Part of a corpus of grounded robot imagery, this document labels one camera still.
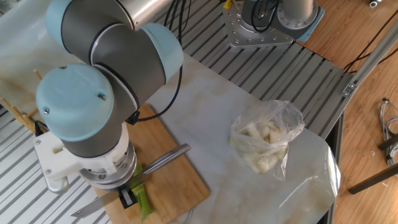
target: wooden floor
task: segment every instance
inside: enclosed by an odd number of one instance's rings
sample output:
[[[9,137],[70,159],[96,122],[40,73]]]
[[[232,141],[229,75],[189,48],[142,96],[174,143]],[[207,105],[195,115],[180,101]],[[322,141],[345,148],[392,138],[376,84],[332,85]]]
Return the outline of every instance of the wooden floor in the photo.
[[[344,67],[398,9],[396,0],[385,0],[374,9],[368,6],[368,2],[318,0],[326,14],[310,40],[303,45]],[[397,19],[398,16],[386,27],[376,44]],[[387,167],[386,155],[377,148],[382,143],[379,105],[383,96],[398,104],[398,54],[373,70],[346,109],[336,224],[398,223],[398,177],[391,177],[356,195],[347,192],[347,188]],[[386,118],[393,116],[398,116],[398,112],[389,108]]]

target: metal grated table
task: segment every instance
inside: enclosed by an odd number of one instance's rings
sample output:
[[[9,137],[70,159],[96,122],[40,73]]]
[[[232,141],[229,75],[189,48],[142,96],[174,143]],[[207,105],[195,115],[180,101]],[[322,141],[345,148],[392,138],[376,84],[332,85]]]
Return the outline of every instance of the metal grated table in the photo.
[[[326,138],[348,103],[341,92],[351,75],[296,43],[232,49],[221,7],[219,0],[192,0],[182,35],[184,51],[262,101],[293,102],[301,109],[307,128]],[[166,12],[154,22],[163,24]],[[172,29],[176,35],[177,25],[178,18]],[[96,198],[94,190],[75,174],[69,177],[71,186],[66,194],[48,191],[33,137],[12,114],[0,109],[1,223],[110,223],[103,209],[84,220],[69,217]]]

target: black clamp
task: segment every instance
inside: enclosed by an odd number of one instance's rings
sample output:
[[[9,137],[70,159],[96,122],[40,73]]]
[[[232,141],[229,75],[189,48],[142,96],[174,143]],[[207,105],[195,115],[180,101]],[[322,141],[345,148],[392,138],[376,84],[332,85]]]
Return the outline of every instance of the black clamp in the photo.
[[[126,122],[131,125],[135,125],[139,120],[138,117],[139,117],[139,111],[136,111],[126,120]]]
[[[124,209],[137,203],[136,197],[134,196],[132,190],[128,187],[126,187],[122,190],[119,190],[118,194],[119,194],[120,202],[122,203]]]

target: green vegetable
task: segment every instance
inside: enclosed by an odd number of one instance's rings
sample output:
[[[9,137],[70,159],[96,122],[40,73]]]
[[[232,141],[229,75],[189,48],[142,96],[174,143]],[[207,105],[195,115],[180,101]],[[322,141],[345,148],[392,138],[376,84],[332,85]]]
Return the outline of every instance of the green vegetable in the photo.
[[[136,170],[134,171],[134,176],[139,174],[142,171],[141,163],[137,161]],[[152,213],[152,209],[150,209],[147,195],[145,194],[144,184],[142,183],[140,186],[132,189],[134,196],[136,197],[139,209],[141,210],[141,219],[145,220]]]

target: screw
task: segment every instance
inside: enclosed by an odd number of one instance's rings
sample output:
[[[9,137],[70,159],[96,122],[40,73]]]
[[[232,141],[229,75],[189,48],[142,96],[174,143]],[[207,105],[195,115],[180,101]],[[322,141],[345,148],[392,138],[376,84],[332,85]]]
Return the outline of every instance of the screw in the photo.
[[[98,97],[101,98],[101,100],[105,100],[106,99],[105,95],[102,94],[102,93],[98,94]]]

